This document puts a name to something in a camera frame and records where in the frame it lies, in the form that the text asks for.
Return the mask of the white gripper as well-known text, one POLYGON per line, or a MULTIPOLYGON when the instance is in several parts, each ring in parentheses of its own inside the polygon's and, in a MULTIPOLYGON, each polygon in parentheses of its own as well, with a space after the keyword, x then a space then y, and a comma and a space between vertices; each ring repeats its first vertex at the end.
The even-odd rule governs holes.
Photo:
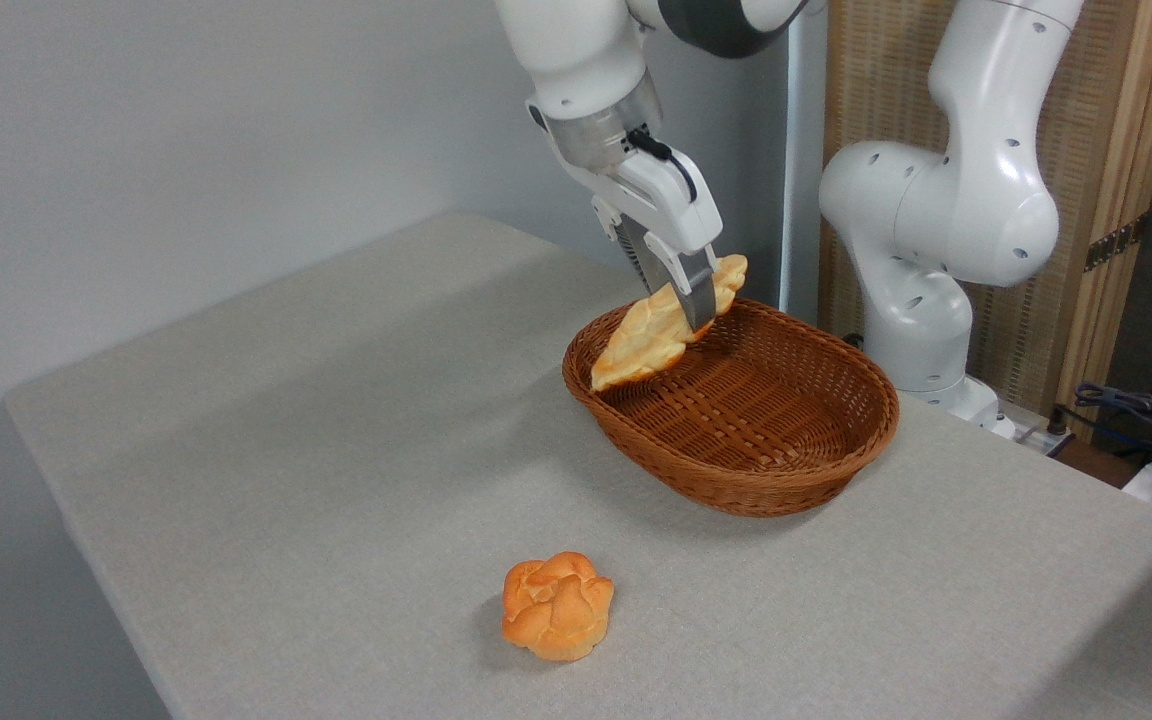
POLYGON ((559 164, 591 192, 607 237, 617 243, 647 295, 673 291, 692 332, 717 319, 719 268, 712 243, 723 229, 695 164, 655 138, 575 142, 550 138, 559 164))

